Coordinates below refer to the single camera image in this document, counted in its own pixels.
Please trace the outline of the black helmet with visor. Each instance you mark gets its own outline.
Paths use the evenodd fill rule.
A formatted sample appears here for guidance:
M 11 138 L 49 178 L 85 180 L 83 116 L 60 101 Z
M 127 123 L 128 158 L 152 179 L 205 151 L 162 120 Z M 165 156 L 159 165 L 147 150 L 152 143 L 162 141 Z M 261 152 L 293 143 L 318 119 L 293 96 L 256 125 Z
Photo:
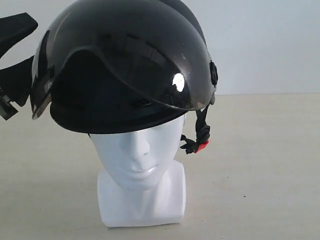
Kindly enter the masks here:
M 190 111 L 196 139 L 209 143 L 208 108 L 218 73 L 194 13 L 180 0 L 77 0 L 48 26 L 32 63 L 32 119 L 47 107 L 61 127 L 120 134 Z

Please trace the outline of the white mannequin head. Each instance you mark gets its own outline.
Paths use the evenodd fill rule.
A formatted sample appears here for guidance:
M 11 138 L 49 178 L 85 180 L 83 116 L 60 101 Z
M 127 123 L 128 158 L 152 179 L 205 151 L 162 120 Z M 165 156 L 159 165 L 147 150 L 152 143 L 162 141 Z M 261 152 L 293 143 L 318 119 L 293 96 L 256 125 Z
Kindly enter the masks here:
M 102 163 L 97 199 L 110 228 L 179 223 L 186 209 L 186 176 L 175 160 L 186 116 L 134 132 L 91 134 Z

